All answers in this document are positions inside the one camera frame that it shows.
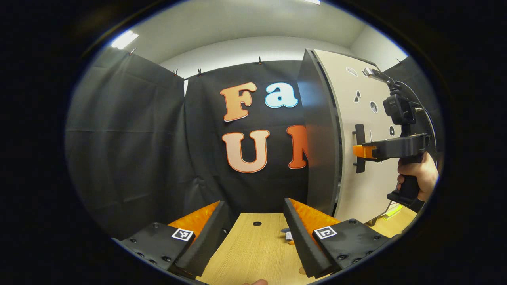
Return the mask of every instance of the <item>table surface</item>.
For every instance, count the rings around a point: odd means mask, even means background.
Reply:
[[[379,217],[371,228],[392,237],[401,233],[416,215],[403,207],[387,221]],[[202,276],[196,279],[211,285],[242,285],[259,279],[266,280],[269,285],[314,282],[315,278],[299,273],[301,260],[296,247],[290,245],[280,231],[284,228],[288,225],[283,213],[242,213],[209,260]]]
[[[400,212],[389,218],[389,220],[384,220],[384,218],[378,217],[375,226],[371,228],[382,235],[392,237],[395,234],[401,234],[402,231],[413,221],[416,215],[417,213],[414,211],[407,207],[403,207],[400,209]]]

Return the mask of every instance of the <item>black curtain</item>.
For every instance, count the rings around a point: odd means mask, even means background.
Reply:
[[[108,48],[75,89],[65,128],[70,175],[98,224],[122,240],[189,213],[195,176],[185,142],[183,79]]]
[[[289,126],[304,125],[297,85],[300,65],[301,61],[296,60],[246,63],[189,78],[185,122],[190,158],[199,184],[198,188],[191,190],[196,202],[208,204],[224,200],[234,217],[241,212],[282,212],[283,199],[287,197],[306,203],[308,165],[300,169],[288,167],[292,161],[293,146],[292,138],[286,132]],[[248,82],[257,87],[255,92],[251,92],[251,105],[243,105],[243,109],[248,110],[248,116],[225,122],[226,105],[221,91]],[[266,87],[276,82],[293,87],[299,100],[295,107],[274,109],[265,104]],[[255,173],[235,171],[228,164],[222,135],[243,133],[243,159],[254,161],[255,144],[249,134],[259,129],[270,132],[266,140],[266,166]]]

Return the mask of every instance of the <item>black mount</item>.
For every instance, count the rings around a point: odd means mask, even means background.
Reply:
[[[389,240],[355,219],[314,230],[313,237],[332,263],[332,272],[345,269]]]

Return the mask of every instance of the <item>finger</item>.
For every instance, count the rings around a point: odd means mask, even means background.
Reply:
[[[259,280],[255,281],[254,283],[252,283],[252,285],[268,285],[268,282],[264,279],[259,279]]]
[[[419,171],[420,163],[409,163],[405,165],[398,166],[398,173],[403,175],[412,175],[417,176],[417,172]]]
[[[417,199],[419,199],[420,201],[426,202],[426,200],[427,200],[426,193],[419,191],[419,193],[417,194]]]
[[[433,161],[433,157],[431,157],[431,155],[429,155],[428,152],[425,152],[424,155],[422,156],[422,162],[423,163],[431,163],[431,164],[435,165],[435,162]]]

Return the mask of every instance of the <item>sticker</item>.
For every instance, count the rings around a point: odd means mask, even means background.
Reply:
[[[359,103],[359,98],[361,98],[361,93],[359,92],[359,90],[357,90],[355,92],[354,103]]]
[[[299,100],[294,96],[294,88],[288,83],[277,82],[266,87],[266,92],[269,94],[266,96],[264,103],[269,108],[280,108],[285,106],[292,108],[296,106]]]
[[[171,236],[174,238],[177,238],[177,239],[184,240],[184,241],[189,241],[189,239],[193,233],[194,233],[193,231],[187,231],[184,229],[177,229]]]
[[[325,227],[321,229],[316,229],[314,232],[317,233],[317,236],[320,239],[325,239],[330,236],[334,236],[336,234],[335,230],[333,230],[331,227]]]
[[[372,111],[376,114],[379,112],[379,108],[377,107],[377,104],[373,101],[370,102],[370,108],[372,109]]]
[[[357,77],[357,72],[355,72],[355,70],[354,70],[354,69],[352,69],[352,68],[350,68],[350,67],[346,67],[346,68],[345,68],[345,70],[346,70],[348,73],[350,73],[350,74],[354,75],[355,77]]]

